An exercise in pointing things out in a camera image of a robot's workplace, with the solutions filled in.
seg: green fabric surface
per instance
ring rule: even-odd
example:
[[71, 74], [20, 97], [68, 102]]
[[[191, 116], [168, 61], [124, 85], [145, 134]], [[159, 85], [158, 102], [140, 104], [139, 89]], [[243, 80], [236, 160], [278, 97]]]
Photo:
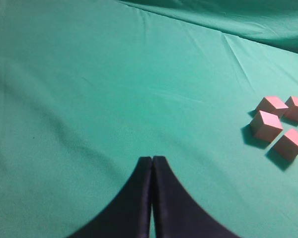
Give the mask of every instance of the green fabric surface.
[[114, 0], [0, 1], [0, 238], [66, 237], [153, 155], [239, 236], [298, 238], [298, 157], [244, 128], [267, 95], [298, 96], [298, 54]]
[[298, 0], [121, 0], [157, 14], [298, 53]]

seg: pink cube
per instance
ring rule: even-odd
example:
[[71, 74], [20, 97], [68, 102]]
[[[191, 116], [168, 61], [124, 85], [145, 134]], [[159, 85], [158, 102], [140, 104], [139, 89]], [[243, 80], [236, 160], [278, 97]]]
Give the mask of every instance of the pink cube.
[[254, 137], [268, 142], [272, 142], [283, 130], [278, 116], [263, 111], [256, 114], [250, 127]]
[[292, 162], [298, 155], [298, 132], [290, 129], [273, 146], [283, 158]]
[[279, 118], [287, 111], [287, 105], [276, 96], [267, 96], [258, 104], [256, 111], [275, 114]]
[[286, 101], [286, 105], [289, 107], [284, 116], [290, 120], [298, 122], [298, 98], [291, 96]]

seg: foam block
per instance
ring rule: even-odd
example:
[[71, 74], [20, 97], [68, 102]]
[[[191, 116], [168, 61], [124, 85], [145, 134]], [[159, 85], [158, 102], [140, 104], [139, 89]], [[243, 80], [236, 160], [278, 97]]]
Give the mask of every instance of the foam block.
[[250, 123], [254, 137], [272, 142], [283, 127], [277, 115], [259, 111]]
[[283, 158], [292, 162], [298, 155], [298, 132], [295, 129], [287, 131], [273, 146]]
[[287, 111], [287, 105], [277, 96], [267, 96], [258, 104], [256, 111], [275, 114], [279, 118]]
[[291, 96], [286, 101], [288, 110], [285, 112], [284, 117], [298, 122], [298, 98]]

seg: green cloth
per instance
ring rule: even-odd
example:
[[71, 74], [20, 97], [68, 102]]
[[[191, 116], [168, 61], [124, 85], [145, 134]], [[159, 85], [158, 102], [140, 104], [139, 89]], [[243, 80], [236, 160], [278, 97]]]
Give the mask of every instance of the green cloth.
[[298, 53], [298, 0], [122, 0], [122, 2]]
[[114, 0], [1, 0], [0, 238], [66, 237], [153, 155], [239, 236], [298, 238], [298, 157], [244, 128], [267, 95], [298, 96], [298, 54]]

